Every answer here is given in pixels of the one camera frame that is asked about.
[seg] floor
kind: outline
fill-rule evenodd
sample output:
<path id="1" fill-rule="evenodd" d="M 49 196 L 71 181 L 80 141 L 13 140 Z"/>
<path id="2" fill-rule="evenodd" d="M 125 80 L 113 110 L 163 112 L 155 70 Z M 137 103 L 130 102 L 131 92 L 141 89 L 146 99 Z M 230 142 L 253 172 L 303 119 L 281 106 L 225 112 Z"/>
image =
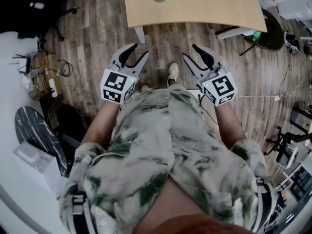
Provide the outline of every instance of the floor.
<path id="1" fill-rule="evenodd" d="M 56 53 L 59 59 L 72 63 L 73 74 L 62 78 L 65 91 L 62 101 L 79 109 L 86 124 L 90 124 L 102 104 L 99 85 L 111 56 L 118 48 L 138 40 L 134 29 L 127 29 L 124 0 L 68 0 L 64 9 L 71 7 L 79 7 L 77 14 L 69 14 L 59 20 L 60 31 L 65 40 L 59 42 L 55 31 L 50 30 L 45 49 Z M 294 20 L 282 19 L 281 24 L 284 30 L 291 29 L 300 35 L 300 25 Z M 281 126 L 283 132 L 300 133 L 288 121 L 295 102 L 303 109 L 311 102 L 311 61 L 303 51 L 296 56 L 290 55 L 286 47 L 279 52 L 254 48 L 240 57 L 239 53 L 247 49 L 249 44 L 240 36 L 217 40 L 215 32 L 224 27 L 206 23 L 145 26 L 146 44 L 139 44 L 128 64 L 134 64 L 148 50 L 150 57 L 140 75 L 140 86 L 146 84 L 150 87 L 164 87 L 168 66 L 175 61 L 180 67 L 178 82 L 187 89 L 196 89 L 191 73 L 182 61 L 182 53 L 190 54 L 199 65 L 204 65 L 192 49 L 192 44 L 203 45 L 220 55 L 223 64 L 234 77 L 238 87 L 237 94 L 241 96 L 278 95 L 287 66 L 291 64 L 292 70 L 287 72 L 280 93 L 284 94 L 287 89 L 292 94 L 295 87 L 301 85 L 293 96 L 282 97 L 279 101 L 269 97 L 236 96 L 231 102 L 247 137 L 258 141 L 264 152 L 270 148 L 266 138 L 276 133 L 276 126 Z M 214 108 L 206 98 L 203 107 L 215 118 Z M 217 129 L 206 113 L 203 116 L 207 124 Z M 298 120 L 302 125 L 307 123 L 305 120 Z M 304 157 L 308 150 L 301 145 L 300 156 Z M 278 184 L 285 177 L 282 175 L 284 170 L 275 162 L 276 156 L 273 153 L 265 156 L 265 159 Z M 297 164 L 298 162 L 285 172 L 289 174 Z"/>

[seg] marble stool top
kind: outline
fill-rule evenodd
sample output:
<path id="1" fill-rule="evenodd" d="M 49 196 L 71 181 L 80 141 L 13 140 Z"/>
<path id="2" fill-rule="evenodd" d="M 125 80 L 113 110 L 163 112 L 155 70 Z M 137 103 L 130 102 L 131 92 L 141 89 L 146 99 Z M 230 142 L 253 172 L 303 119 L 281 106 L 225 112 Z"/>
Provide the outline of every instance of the marble stool top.
<path id="1" fill-rule="evenodd" d="M 66 174 L 67 161 L 64 151 L 40 113 L 31 107 L 20 107 L 15 114 L 15 131 L 20 143 L 26 141 L 56 157 L 61 175 Z"/>

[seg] shoe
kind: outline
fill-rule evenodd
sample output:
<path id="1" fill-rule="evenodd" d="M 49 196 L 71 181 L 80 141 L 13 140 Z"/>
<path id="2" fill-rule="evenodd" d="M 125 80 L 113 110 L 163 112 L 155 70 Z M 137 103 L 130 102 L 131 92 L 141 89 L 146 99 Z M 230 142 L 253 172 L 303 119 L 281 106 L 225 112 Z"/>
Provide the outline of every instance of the shoe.
<path id="1" fill-rule="evenodd" d="M 144 85 L 143 87 L 141 87 L 141 91 L 145 91 L 150 89 L 150 87 L 148 85 Z"/>
<path id="2" fill-rule="evenodd" d="M 177 65 L 177 63 L 173 62 L 170 64 L 170 67 L 169 67 L 169 75 L 167 78 L 167 87 L 169 87 L 169 80 L 172 79 L 172 80 L 175 80 L 175 82 L 176 82 L 176 79 L 178 76 L 179 76 L 179 66 Z"/>

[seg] tie-dye shirt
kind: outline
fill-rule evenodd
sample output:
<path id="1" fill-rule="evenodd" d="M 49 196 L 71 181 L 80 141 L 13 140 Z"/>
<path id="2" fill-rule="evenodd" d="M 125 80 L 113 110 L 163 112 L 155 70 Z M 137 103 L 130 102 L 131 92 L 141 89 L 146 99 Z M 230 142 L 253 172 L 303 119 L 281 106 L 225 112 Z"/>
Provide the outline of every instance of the tie-dye shirt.
<path id="1" fill-rule="evenodd" d="M 256 177 L 269 184 L 276 202 L 255 141 L 239 140 L 229 150 L 206 125 L 189 92 L 150 89 L 123 105 L 108 150 L 92 142 L 76 150 L 60 218 L 69 231 L 72 193 L 83 190 L 98 234 L 131 234 L 168 176 L 206 214 L 246 229 L 257 215 Z"/>

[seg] strap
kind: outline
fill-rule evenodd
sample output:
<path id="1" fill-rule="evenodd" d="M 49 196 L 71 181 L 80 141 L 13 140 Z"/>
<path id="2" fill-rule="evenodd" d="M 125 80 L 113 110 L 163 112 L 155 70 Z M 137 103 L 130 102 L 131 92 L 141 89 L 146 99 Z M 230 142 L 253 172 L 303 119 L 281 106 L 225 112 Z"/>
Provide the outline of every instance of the strap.
<path id="1" fill-rule="evenodd" d="M 257 233 L 267 222 L 271 207 L 272 197 L 269 186 L 262 178 L 256 178 L 257 181 L 257 196 L 258 196 L 258 213 L 252 231 Z"/>
<path id="2" fill-rule="evenodd" d="M 96 234 L 91 220 L 89 201 L 85 192 L 78 192 L 72 199 L 72 223 L 69 223 L 72 234 Z"/>

